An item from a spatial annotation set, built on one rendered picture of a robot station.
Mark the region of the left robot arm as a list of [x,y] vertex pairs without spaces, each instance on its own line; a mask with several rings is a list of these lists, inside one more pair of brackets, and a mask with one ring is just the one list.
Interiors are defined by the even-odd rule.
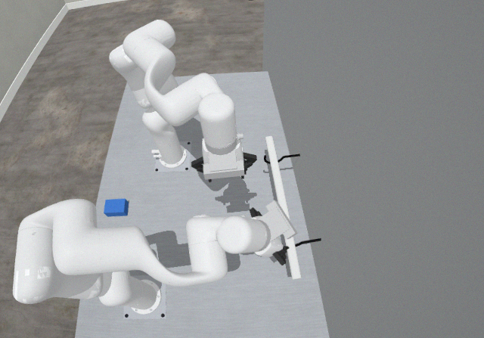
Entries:
[[235,147],[244,137],[237,133],[234,102],[207,73],[178,86],[172,75],[175,55],[169,50],[174,43],[173,28],[164,20],[155,20],[128,34],[123,45],[109,55],[111,65],[126,79],[138,104],[149,108],[142,120],[158,148],[152,150],[152,154],[159,154],[154,158],[159,157],[169,169],[183,164],[187,153],[173,126],[181,126],[199,114],[209,151],[209,164],[203,165],[205,180],[244,175],[243,160],[236,161]]

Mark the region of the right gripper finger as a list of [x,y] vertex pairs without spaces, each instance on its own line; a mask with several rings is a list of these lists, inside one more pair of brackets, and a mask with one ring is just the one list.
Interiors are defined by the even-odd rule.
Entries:
[[262,214],[259,211],[257,212],[254,208],[250,209],[250,215],[251,217],[262,216]]
[[286,264],[286,258],[287,257],[285,256],[285,253],[287,252],[288,249],[289,249],[289,247],[283,247],[282,250],[277,251],[277,252],[272,254],[278,260],[278,262],[281,265]]

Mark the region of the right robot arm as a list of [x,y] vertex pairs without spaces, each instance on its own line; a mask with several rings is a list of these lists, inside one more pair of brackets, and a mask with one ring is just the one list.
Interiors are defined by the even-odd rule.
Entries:
[[219,281],[228,272],[225,251],[259,252],[282,234],[286,239],[298,234],[278,201],[266,208],[259,219],[245,215],[189,219],[192,272],[177,273],[159,261],[139,227],[98,228],[96,207],[88,200],[52,204],[20,223],[13,296],[25,304],[52,297],[99,297],[104,305],[150,314],[160,305],[160,288],[153,281],[131,277],[129,271],[143,271],[175,287]]

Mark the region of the blue block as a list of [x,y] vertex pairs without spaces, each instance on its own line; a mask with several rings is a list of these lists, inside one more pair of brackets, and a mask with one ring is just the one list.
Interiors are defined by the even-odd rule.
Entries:
[[129,202],[126,199],[105,200],[104,214],[108,216],[127,216]]

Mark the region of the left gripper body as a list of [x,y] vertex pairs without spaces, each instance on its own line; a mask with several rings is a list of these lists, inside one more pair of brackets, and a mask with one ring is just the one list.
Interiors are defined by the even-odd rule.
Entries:
[[[204,165],[209,164],[209,151],[206,149],[204,139],[203,139],[203,143],[202,143],[202,151],[203,151]],[[241,140],[237,141],[237,145],[235,147],[235,153],[236,153],[236,161],[240,161],[240,160],[244,161],[244,153],[243,153]]]

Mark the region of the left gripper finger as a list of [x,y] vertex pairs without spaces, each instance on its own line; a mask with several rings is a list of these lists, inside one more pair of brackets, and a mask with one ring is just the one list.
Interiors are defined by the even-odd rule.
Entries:
[[[195,168],[198,172],[203,173],[203,165],[202,164],[203,164],[203,157],[192,161],[191,167]],[[208,180],[209,180],[209,182],[212,181],[212,179],[208,179]]]
[[[244,153],[244,152],[243,152]],[[257,161],[256,155],[244,153],[244,174],[247,174],[247,168],[251,167]],[[244,179],[244,175],[241,176]]]

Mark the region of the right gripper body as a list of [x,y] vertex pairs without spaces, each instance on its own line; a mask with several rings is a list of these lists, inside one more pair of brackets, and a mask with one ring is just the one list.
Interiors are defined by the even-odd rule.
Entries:
[[[261,216],[255,216],[255,217],[252,217],[251,219],[259,219],[260,217]],[[280,251],[282,249],[283,249],[283,244],[280,241],[279,237],[277,237],[273,241],[269,242],[268,246],[265,249],[259,252],[255,252],[255,254],[261,257],[271,257],[273,256],[272,255],[273,253]]]

